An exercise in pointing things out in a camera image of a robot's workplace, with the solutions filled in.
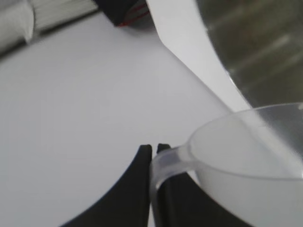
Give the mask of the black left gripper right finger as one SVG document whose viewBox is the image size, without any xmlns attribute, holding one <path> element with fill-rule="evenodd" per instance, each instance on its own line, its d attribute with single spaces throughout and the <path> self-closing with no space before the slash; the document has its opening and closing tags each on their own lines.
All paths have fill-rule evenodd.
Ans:
<svg viewBox="0 0 303 227">
<path fill-rule="evenodd" d="M 158 227 L 247 227 L 196 183 L 189 171 L 206 173 L 210 167 L 183 147 L 159 144 L 151 163 L 151 203 Z"/>
</svg>

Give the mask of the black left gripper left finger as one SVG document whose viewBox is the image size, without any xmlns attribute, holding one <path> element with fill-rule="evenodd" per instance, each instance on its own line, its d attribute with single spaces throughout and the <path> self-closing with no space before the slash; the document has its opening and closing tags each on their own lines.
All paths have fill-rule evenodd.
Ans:
<svg viewBox="0 0 303 227">
<path fill-rule="evenodd" d="M 152 146 L 141 145 L 129 167 L 111 189 L 64 227 L 146 227 L 150 198 Z"/>
</svg>

